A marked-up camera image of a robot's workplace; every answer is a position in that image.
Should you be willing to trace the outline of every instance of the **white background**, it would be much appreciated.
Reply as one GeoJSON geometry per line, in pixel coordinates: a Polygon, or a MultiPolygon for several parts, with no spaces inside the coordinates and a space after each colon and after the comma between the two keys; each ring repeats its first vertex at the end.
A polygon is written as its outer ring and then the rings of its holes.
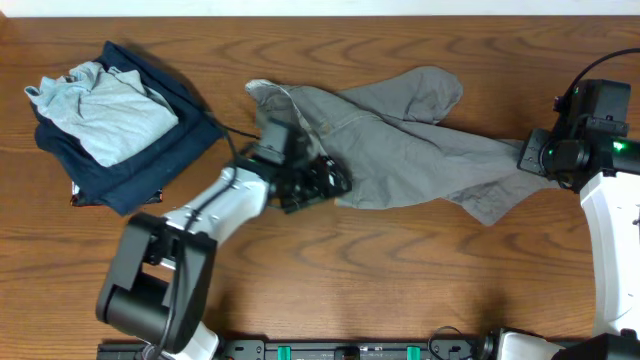
{"type": "Polygon", "coordinates": [[[0,0],[8,17],[640,15],[640,0],[0,0]]]}

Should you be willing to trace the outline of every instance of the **clothing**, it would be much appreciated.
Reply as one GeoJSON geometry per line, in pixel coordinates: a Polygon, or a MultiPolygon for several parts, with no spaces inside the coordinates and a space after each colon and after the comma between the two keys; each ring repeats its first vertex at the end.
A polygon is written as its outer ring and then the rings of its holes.
{"type": "Polygon", "coordinates": [[[138,71],[121,72],[86,62],[57,80],[42,78],[25,93],[38,112],[73,135],[102,166],[118,164],[158,140],[178,118],[138,71]]]}
{"type": "Polygon", "coordinates": [[[39,148],[58,158],[89,201],[100,201],[125,215],[173,180],[222,133],[182,84],[123,47],[107,42],[96,62],[104,68],[138,71],[142,84],[169,103],[178,124],[138,154],[110,167],[100,166],[77,138],[40,115],[32,104],[40,122],[35,139],[39,148]]]}
{"type": "Polygon", "coordinates": [[[351,171],[353,190],[338,199],[341,206],[386,209],[445,198],[492,225],[530,194],[557,187],[516,168],[521,142],[435,126],[463,92],[439,68],[338,94],[266,80],[253,80],[246,90],[259,119],[300,124],[319,152],[351,171]]]}

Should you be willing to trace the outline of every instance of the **light gray cloth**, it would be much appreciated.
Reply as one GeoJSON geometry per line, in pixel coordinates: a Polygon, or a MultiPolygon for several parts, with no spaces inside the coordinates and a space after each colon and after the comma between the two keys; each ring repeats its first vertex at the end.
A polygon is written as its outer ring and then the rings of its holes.
{"type": "Polygon", "coordinates": [[[457,78],[420,67],[338,93],[253,80],[258,126],[272,117],[298,123],[350,170],[353,190],[338,204],[361,209],[409,206],[437,198],[460,204],[485,225],[532,193],[557,184],[516,168],[522,142],[435,126],[462,96],[457,78]]]}
{"type": "Polygon", "coordinates": [[[57,80],[42,78],[25,93],[38,112],[73,135],[102,166],[137,154],[178,124],[166,100],[142,85],[138,71],[86,62],[57,80]]]}

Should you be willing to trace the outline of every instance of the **wooden table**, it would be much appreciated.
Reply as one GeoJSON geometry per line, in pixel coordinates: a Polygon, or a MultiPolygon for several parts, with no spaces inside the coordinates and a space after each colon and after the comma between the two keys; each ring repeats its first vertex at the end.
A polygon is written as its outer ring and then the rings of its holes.
{"type": "MultiPolygon", "coordinates": [[[[551,127],[553,97],[587,64],[638,44],[637,18],[10,19],[0,24],[0,357],[90,359],[123,334],[95,319],[126,218],[68,206],[70,180],[33,141],[22,89],[95,58],[105,40],[188,79],[224,123],[253,127],[244,84],[339,90],[441,66],[465,87],[444,126],[523,139],[551,127]]],[[[638,84],[638,57],[593,72],[638,84]]],[[[640,137],[640,101],[631,136],[640,137]]],[[[229,157],[222,141],[145,207],[198,194],[229,157]]],[[[272,339],[425,339],[454,325],[589,336],[591,246],[577,195],[544,191],[484,227],[444,200],[387,211],[269,209],[220,249],[206,324],[272,339]]]]}

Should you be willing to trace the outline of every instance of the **dark blue fabric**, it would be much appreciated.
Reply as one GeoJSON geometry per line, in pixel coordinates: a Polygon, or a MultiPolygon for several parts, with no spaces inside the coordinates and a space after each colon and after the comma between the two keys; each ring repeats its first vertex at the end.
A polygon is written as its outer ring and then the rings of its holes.
{"type": "Polygon", "coordinates": [[[77,138],[63,132],[40,115],[36,144],[54,154],[69,177],[90,200],[99,200],[125,215],[143,204],[218,140],[222,133],[187,89],[121,46],[106,42],[96,60],[105,69],[138,70],[142,83],[160,93],[178,116],[178,125],[138,154],[119,164],[100,166],[77,138]]]}

